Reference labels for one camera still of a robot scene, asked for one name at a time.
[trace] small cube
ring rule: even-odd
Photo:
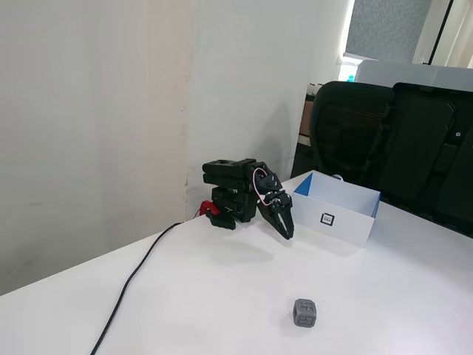
[[[316,324],[316,304],[311,300],[298,299],[294,303],[294,324],[298,327],[312,328]]]

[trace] white box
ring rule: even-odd
[[[380,197],[378,191],[315,172],[293,193],[293,219],[297,224],[364,246]]]

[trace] black cable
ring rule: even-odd
[[[197,210],[197,212],[195,212],[194,216],[192,217],[192,219],[194,219],[195,217],[197,217],[197,213],[200,212],[200,209]]]
[[[162,237],[164,234],[166,234],[168,231],[170,231],[171,229],[173,229],[175,226],[178,226],[178,225],[180,225],[180,223],[175,223],[175,224],[173,224],[172,226],[170,226],[169,228],[167,228],[163,233],[161,233],[158,238],[156,238],[156,240],[154,241],[154,243],[151,245],[151,247],[149,248],[148,252],[146,253],[145,257],[141,260],[141,263],[138,264],[137,268],[132,272],[132,274],[130,275],[130,277],[128,278],[128,280],[125,282],[125,286],[124,286],[123,289],[121,290],[120,296],[118,297],[117,304],[116,304],[115,307],[113,308],[112,314],[110,314],[110,318],[109,318],[108,322],[106,323],[105,328],[103,329],[102,334],[101,334],[101,336],[98,338],[98,341],[97,341],[97,343],[95,344],[95,347],[94,347],[94,349],[92,350],[92,353],[90,353],[90,355],[95,355],[95,353],[97,353],[98,348],[101,346],[101,343],[102,343],[102,341],[103,341],[103,338],[105,338],[106,332],[109,331],[110,325],[112,324],[113,319],[115,318],[115,315],[117,314],[117,311],[118,311],[118,309],[119,309],[119,307],[120,307],[121,301],[123,300],[123,296],[124,296],[125,293],[126,293],[126,289],[128,288],[128,285],[130,284],[130,282],[133,280],[133,277],[134,277],[134,276],[136,275],[136,273],[140,270],[141,266],[143,266],[143,264],[145,263],[146,259],[148,258],[148,256],[149,256],[149,255],[151,254],[151,252],[153,251],[154,246],[156,246],[157,242],[160,241],[161,237]]]

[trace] white table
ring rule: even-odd
[[[293,190],[302,178],[285,184]],[[154,237],[0,297],[0,354],[89,354]],[[292,323],[295,299],[318,308]],[[473,240],[381,204],[365,249],[261,218],[169,232],[99,354],[472,354]]]

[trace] chair backrest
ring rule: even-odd
[[[310,120],[310,145],[320,172],[363,182],[364,164],[391,92],[389,87],[343,81],[319,90]]]

